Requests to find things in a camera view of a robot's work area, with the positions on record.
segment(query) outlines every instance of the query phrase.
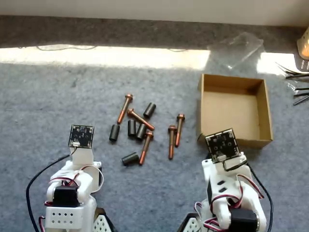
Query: black cable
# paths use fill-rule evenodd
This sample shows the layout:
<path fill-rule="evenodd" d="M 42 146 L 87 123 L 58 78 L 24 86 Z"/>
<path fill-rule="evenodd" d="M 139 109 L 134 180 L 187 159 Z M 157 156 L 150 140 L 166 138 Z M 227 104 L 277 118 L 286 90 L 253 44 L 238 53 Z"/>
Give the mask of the black cable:
<path fill-rule="evenodd" d="M 32 213 L 32 209 L 31 209 L 31 203 L 30 203 L 30 197 L 29 197 L 29 190 L 30 190 L 30 187 L 32 185 L 32 183 L 36 180 L 36 178 L 39 177 L 39 175 L 42 174 L 42 172 L 44 172 L 46 169 L 50 168 L 51 166 L 53 166 L 54 164 L 70 157 L 71 155 L 74 154 L 74 152 L 77 150 L 77 148 L 74 149 L 73 152 L 71 152 L 69 155 L 65 155 L 63 157 L 60 157 L 59 159 L 57 159 L 56 161 L 52 162 L 51 164 L 49 164 L 48 166 L 46 166 L 45 168 L 43 168 L 41 171 L 39 171 L 29 182 L 28 186 L 27 186 L 27 189 L 26 189 L 26 200 L 27 200 L 27 207 L 28 207 L 28 212 L 29 212 L 29 217 L 31 219 L 31 222 L 32 222 L 32 225 L 33 225 L 33 228 L 35 230 L 35 232 L 40 232 L 39 231 L 39 228 L 36 224 L 36 221 L 34 219 L 34 216 L 33 216 L 33 213 Z"/>
<path fill-rule="evenodd" d="M 250 171 L 252 173 L 252 175 L 255 177 L 256 181 L 259 183 L 259 185 L 262 187 L 262 189 L 264 190 L 264 192 L 266 193 L 267 197 L 268 197 L 268 200 L 269 200 L 269 203 L 270 203 L 270 216 L 269 216 L 269 225 L 268 225 L 268 230 L 267 232 L 270 232 L 271 231 L 271 228 L 272 228 L 272 220 L 273 220 L 273 213 L 274 213 L 274 204 L 272 202 L 272 199 L 271 199 L 271 196 L 269 194 L 269 192 L 267 191 L 267 189 L 264 187 L 264 185 L 261 183 L 261 181 L 259 180 L 259 178 L 257 178 L 255 172 L 253 171 L 252 167 L 247 164 L 248 167 L 250 168 Z"/>

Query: mounting hole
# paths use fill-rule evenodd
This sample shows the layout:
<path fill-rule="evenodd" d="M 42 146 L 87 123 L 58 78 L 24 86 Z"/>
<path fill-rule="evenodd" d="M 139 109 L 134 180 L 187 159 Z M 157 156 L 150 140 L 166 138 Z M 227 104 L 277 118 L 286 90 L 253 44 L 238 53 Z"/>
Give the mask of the mounting hole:
<path fill-rule="evenodd" d="M 219 192 L 224 192 L 226 190 L 227 190 L 227 188 L 223 187 L 222 189 L 219 190 Z"/>
<path fill-rule="evenodd" d="M 225 183 L 225 181 L 222 180 L 222 181 L 219 181 L 219 182 L 217 183 L 217 185 L 222 185 L 222 184 L 224 184 L 224 183 Z"/>

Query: plastic bag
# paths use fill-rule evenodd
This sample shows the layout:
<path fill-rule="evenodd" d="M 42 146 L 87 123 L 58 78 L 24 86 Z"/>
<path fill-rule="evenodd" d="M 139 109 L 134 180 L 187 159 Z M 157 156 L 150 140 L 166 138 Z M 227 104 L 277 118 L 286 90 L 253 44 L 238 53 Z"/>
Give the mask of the plastic bag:
<path fill-rule="evenodd" d="M 218 43 L 209 45 L 213 59 L 222 65 L 232 69 L 252 55 L 260 46 L 263 40 L 253 34 L 243 32 L 237 37 L 225 39 Z"/>

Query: screw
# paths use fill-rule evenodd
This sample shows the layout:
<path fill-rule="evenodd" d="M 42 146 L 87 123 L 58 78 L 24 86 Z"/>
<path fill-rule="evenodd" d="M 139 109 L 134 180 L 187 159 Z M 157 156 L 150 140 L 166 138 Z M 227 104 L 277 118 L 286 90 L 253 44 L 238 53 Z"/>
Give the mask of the screw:
<path fill-rule="evenodd" d="M 151 124 L 148 123 L 145 119 L 143 119 L 141 116 L 139 116 L 138 114 L 136 114 L 136 113 L 134 112 L 134 109 L 128 109 L 128 110 L 127 110 L 127 115 L 135 117 L 140 123 L 145 124 L 146 127 L 147 127 L 149 130 L 153 131 L 153 130 L 155 129 L 155 127 L 154 127 L 153 125 L 151 125 Z"/>
<path fill-rule="evenodd" d="M 118 120 L 117 120 L 118 124 L 120 124 L 122 122 L 122 119 L 125 116 L 126 110 L 129 106 L 130 102 L 133 100 L 133 95 L 129 93 L 129 94 L 125 95 L 125 98 L 126 98 L 125 104 L 122 107 L 122 110 L 121 110 L 120 115 L 119 115 Z"/>
<path fill-rule="evenodd" d="M 152 138 L 154 137 L 154 134 L 151 131 L 147 131 L 146 132 L 146 141 L 143 147 L 143 151 L 141 152 L 141 156 L 140 156 L 140 165 L 143 165 L 144 161 L 145 161 L 145 157 L 146 157 L 146 153 L 149 147 L 149 143 L 152 140 Z"/>
<path fill-rule="evenodd" d="M 177 126 L 177 135 L 176 135 L 175 147 L 179 146 L 180 135 L 182 133 L 182 125 L 183 125 L 183 121 L 185 120 L 184 114 L 178 114 L 177 120 L 178 120 L 178 126 Z"/>
<path fill-rule="evenodd" d="M 172 160 L 174 157 L 174 138 L 175 138 L 175 132 L 177 131 L 177 128 L 175 125 L 169 126 L 169 159 Z"/>

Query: brown box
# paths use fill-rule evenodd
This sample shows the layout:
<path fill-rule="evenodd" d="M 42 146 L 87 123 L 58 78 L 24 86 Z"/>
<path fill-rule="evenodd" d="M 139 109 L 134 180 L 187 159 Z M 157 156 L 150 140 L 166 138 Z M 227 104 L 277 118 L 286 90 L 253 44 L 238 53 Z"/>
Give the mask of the brown box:
<path fill-rule="evenodd" d="M 264 80 L 203 74 L 198 89 L 199 140 L 229 128 L 239 146 L 262 148 L 273 140 Z"/>

